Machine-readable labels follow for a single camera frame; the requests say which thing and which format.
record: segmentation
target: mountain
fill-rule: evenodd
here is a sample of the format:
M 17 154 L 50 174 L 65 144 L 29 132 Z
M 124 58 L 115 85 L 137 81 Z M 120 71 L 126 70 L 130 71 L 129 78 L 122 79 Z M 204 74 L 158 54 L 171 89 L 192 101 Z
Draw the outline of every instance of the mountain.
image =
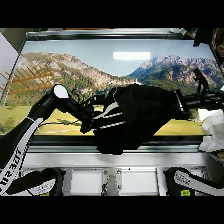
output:
M 199 68 L 207 79 L 210 89 L 223 86 L 222 73 L 215 60 L 206 58 L 182 58 L 179 56 L 156 56 L 145 61 L 129 77 L 136 78 L 145 85 L 180 88 L 184 94 L 195 93 L 198 83 L 195 82 L 193 70 Z
M 50 78 L 51 83 L 65 84 L 65 79 L 69 78 L 70 82 L 67 82 L 67 84 L 74 84 L 83 94 L 92 94 L 96 89 L 103 90 L 108 87 L 135 83 L 135 79 L 131 77 L 112 76 L 68 54 L 32 52 L 22 54 L 18 68 L 27 69 L 27 66 L 34 71 L 35 66 L 42 73 L 47 72 L 48 67 L 54 74 Z

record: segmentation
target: landscape picture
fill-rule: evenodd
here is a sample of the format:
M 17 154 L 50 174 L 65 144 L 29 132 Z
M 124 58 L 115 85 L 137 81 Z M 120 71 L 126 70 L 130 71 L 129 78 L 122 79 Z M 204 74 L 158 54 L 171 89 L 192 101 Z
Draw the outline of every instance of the landscape picture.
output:
M 143 49 L 150 51 L 151 44 L 156 49 L 154 46 L 156 42 L 153 42 L 153 45 L 152 43 L 147 45 L 146 40 L 144 41 L 145 48 L 143 48 L 143 44 L 141 46 L 139 44 L 139 50 L 137 49 L 137 44 L 141 40 L 138 40 L 135 45 L 129 43 L 129 48 L 135 47 L 135 51 L 143 51 Z M 198 47 L 195 50 L 193 49 L 193 44 L 190 45 L 187 42 L 186 47 L 184 45 L 185 41 L 182 41 L 183 50 L 181 51 L 181 49 L 173 49 L 170 45 L 175 45 L 175 41 L 173 40 L 172 43 L 172 40 L 169 40 L 166 50 L 154 51 L 156 53 L 152 51 L 150 59 L 121 62 L 113 59 L 112 49 L 120 46 L 120 51 L 128 51 L 128 44 L 125 41 L 114 44 L 113 40 L 108 40 L 108 42 L 103 42 L 104 46 L 102 49 L 100 48 L 100 40 L 96 44 L 98 46 L 96 49 L 91 47 L 96 43 L 94 41 L 92 45 L 91 43 L 87 45 L 79 44 L 79 46 L 77 45 L 77 49 L 79 49 L 77 53 L 74 46 L 72 50 L 70 50 L 69 46 L 66 46 L 66 44 L 69 45 L 69 41 L 65 41 L 64 48 L 66 50 L 57 41 L 53 44 L 51 43 L 48 49 L 46 42 L 49 41 L 43 41 L 42 43 L 45 46 L 42 47 L 40 46 L 41 42 L 38 42 L 38 46 L 36 47 L 37 42 L 30 42 L 27 44 L 27 47 L 25 45 L 17 68 L 23 69 L 28 73 L 27 67 L 29 67 L 30 70 L 34 71 L 34 69 L 37 69 L 42 74 L 50 70 L 53 75 L 47 78 L 48 83 L 52 85 L 61 83 L 70 93 L 74 88 L 78 89 L 84 99 L 97 94 L 100 90 L 107 90 L 108 92 L 113 87 L 127 86 L 134 83 L 161 87 L 166 90 L 180 89 L 183 95 L 193 94 L 196 93 L 198 85 L 194 80 L 195 75 L 193 70 L 195 68 L 199 68 L 203 72 L 208 80 L 210 90 L 219 90 L 223 86 L 222 73 L 207 45 L 201 46 L 201 48 Z M 158 45 L 158 48 L 165 48 L 164 46 L 166 45 L 163 42 L 162 45 Z M 36 79 L 35 82 L 38 86 L 40 80 Z M 41 89 L 9 95 L 6 105 L 0 107 L 0 133 L 7 133 L 16 124 L 21 122 L 28 114 L 31 106 L 46 91 L 47 89 Z M 66 123 L 75 120 L 76 118 L 71 115 L 56 110 L 47 122 L 64 121 Z M 81 135 L 82 133 L 79 130 L 80 125 L 80 122 L 75 125 L 45 125 L 38 130 L 37 134 Z M 197 110 L 192 110 L 189 121 L 171 120 L 156 135 L 199 135 L 203 134 L 201 125 L 202 121 L 198 118 Z

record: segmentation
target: screen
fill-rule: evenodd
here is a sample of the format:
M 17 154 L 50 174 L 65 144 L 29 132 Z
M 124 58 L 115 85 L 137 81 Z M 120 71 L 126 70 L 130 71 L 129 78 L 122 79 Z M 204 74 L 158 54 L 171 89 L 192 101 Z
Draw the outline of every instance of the screen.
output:
M 195 68 L 203 72 L 210 90 L 223 86 L 222 73 L 210 47 L 205 44 L 193 47 L 191 40 L 27 41 L 6 96 L 6 105 L 0 108 L 0 133 L 7 133 L 20 123 L 31 106 L 55 83 L 63 84 L 69 93 L 76 89 L 80 100 L 133 83 L 180 89 L 183 95 L 188 95 L 197 91 Z M 56 110 L 46 121 L 54 124 L 41 127 L 37 134 L 82 135 L 81 122 L 56 123 L 75 120 L 70 114 Z M 198 110 L 191 110 L 188 121 L 171 120 L 156 135 L 202 135 L 202 122 Z

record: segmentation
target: black garment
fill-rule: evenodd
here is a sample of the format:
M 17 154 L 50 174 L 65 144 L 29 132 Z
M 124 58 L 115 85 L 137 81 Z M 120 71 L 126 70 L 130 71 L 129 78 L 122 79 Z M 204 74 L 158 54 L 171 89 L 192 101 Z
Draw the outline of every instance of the black garment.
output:
M 170 119 L 180 116 L 175 94 L 158 87 L 133 84 L 113 88 L 106 98 L 104 111 L 114 100 L 119 108 L 113 110 L 122 111 L 122 115 L 114 117 L 114 123 L 122 120 L 126 123 L 101 129 L 102 125 L 111 124 L 113 118 L 104 119 L 104 124 L 95 121 L 97 149 L 103 154 L 119 155 L 123 150 L 137 149 Z

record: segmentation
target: metal bracket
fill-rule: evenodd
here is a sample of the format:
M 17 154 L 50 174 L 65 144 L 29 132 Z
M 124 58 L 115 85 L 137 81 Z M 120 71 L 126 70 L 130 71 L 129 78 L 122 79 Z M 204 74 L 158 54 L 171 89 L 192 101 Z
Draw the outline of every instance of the metal bracket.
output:
M 120 196 L 122 188 L 122 169 L 103 169 L 102 196 Z

